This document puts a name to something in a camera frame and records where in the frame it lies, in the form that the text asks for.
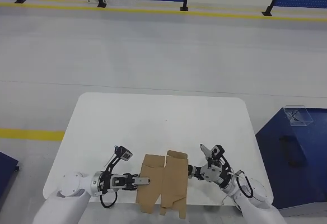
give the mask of cardboard flap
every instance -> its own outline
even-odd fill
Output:
[[[180,159],[187,159],[187,154],[183,152],[176,152],[172,150],[168,150],[167,152],[168,156],[172,156],[173,158],[180,158]]]
[[[153,206],[161,194],[164,164],[164,156],[145,155],[140,177],[149,178],[150,184],[138,186],[136,193],[136,203],[140,204],[142,212],[152,213]]]
[[[145,158],[143,159],[142,165],[149,166],[149,167],[164,167],[165,157],[146,154]]]

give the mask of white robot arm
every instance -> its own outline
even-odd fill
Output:
[[[118,198],[118,190],[137,190],[138,185],[147,185],[149,178],[140,178],[138,174],[112,174],[114,166],[120,161],[128,161],[132,153],[123,146],[115,146],[115,157],[105,171],[94,175],[80,172],[65,174],[60,186],[44,202],[34,217],[33,224],[78,224],[91,197],[100,197],[104,208],[113,206]],[[115,193],[110,205],[104,204],[102,195]]]
[[[209,150],[200,145],[207,164],[202,167],[189,165],[189,177],[216,183],[228,197],[236,203],[247,224],[287,224],[280,212],[268,202],[264,187],[253,179],[248,179],[239,170],[233,173],[230,164],[223,156],[223,147],[216,145]]]

